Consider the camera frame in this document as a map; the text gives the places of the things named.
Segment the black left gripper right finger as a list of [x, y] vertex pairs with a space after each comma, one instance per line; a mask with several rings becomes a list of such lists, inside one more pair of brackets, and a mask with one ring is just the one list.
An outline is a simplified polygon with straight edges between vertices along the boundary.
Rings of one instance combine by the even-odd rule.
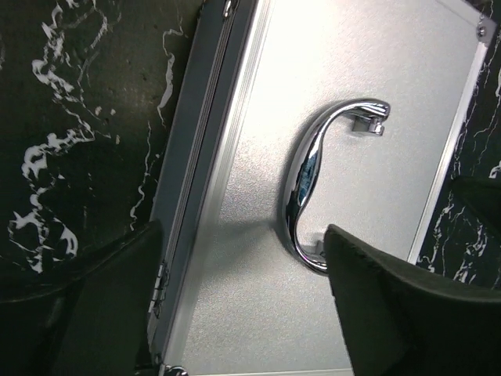
[[327, 274], [355, 375], [498, 375], [500, 292], [430, 273], [329, 225]]

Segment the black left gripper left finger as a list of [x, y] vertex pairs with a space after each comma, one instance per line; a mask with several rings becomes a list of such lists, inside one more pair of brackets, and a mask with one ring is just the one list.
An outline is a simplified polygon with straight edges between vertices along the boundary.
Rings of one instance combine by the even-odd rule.
[[1, 373], [151, 374], [147, 325], [162, 244], [152, 221], [47, 273], [2, 273]]

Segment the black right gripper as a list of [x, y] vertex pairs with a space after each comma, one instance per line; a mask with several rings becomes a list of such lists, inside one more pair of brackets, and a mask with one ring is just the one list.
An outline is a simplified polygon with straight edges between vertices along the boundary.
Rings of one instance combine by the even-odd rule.
[[486, 225], [500, 227], [500, 181], [459, 176], [453, 193]]

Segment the grey metal case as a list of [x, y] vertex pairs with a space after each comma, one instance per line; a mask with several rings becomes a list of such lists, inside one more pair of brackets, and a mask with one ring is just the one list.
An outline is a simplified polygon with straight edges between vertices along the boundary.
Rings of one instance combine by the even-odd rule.
[[467, 1], [206, 1], [153, 202], [161, 375], [350, 375], [323, 236], [422, 249], [488, 48]]

